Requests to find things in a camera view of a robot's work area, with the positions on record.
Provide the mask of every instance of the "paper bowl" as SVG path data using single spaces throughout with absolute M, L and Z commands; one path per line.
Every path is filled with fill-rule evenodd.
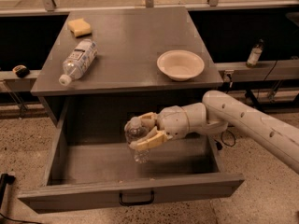
M 187 50 L 171 50 L 162 54 L 158 68 L 175 81 L 185 81 L 201 74 L 205 63 L 201 57 Z

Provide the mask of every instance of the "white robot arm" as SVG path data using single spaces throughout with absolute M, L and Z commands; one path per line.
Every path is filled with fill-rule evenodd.
M 299 174 L 298 129 L 244 105 L 226 93 L 208 91 L 203 103 L 171 106 L 159 114 L 148 113 L 139 118 L 149 128 L 149 133 L 130 142 L 132 149 L 154 148 L 168 140 L 184 138 L 188 133 L 222 133 L 230 123 Z M 129 129 L 130 121 L 124 130 L 128 132 Z

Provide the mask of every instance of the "drawer front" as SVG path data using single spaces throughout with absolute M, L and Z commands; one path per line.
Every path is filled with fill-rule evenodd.
M 114 186 L 101 184 L 45 187 L 24 191 L 19 199 L 37 213 L 192 201 L 231 196 L 243 175 L 203 174 L 142 180 Z

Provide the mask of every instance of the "tabletop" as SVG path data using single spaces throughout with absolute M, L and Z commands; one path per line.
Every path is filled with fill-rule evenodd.
M 67 23 L 83 18 L 92 34 L 75 38 Z M 68 87 L 58 79 L 63 62 L 83 39 L 95 41 L 98 55 L 85 75 Z M 169 50 L 199 55 L 205 69 L 188 81 L 174 81 L 157 67 Z M 37 96 L 215 88 L 222 83 L 185 7 L 71 11 L 31 92 Z

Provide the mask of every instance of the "terrazzo floor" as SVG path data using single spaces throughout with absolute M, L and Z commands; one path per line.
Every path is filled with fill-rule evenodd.
M 299 128 L 298 113 L 274 116 Z M 2 214 L 49 224 L 299 223 L 299 175 L 234 127 L 229 130 L 236 144 L 224 146 L 220 155 L 226 171 L 242 173 L 245 182 L 230 198 L 39 215 L 17 195 L 41 185 L 54 130 L 47 117 L 0 119 L 0 173 L 16 176 L 7 186 Z M 15 222 L 0 218 L 0 223 Z

